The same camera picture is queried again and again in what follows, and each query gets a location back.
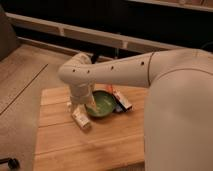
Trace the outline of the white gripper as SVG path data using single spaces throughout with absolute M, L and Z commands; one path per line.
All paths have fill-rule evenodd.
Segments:
M 93 83 L 85 83 L 80 85 L 70 85 L 70 100 L 75 104 L 88 104 L 89 108 L 96 111 L 97 105 L 94 99 L 92 99 L 92 92 L 94 90 Z M 67 102 L 67 107 L 72 111 L 72 102 Z

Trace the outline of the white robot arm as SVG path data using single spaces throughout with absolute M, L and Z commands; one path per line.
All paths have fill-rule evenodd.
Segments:
M 77 104 L 89 101 L 94 83 L 148 88 L 145 170 L 213 171 L 213 53 L 176 49 L 96 64 L 79 53 L 59 77 Z

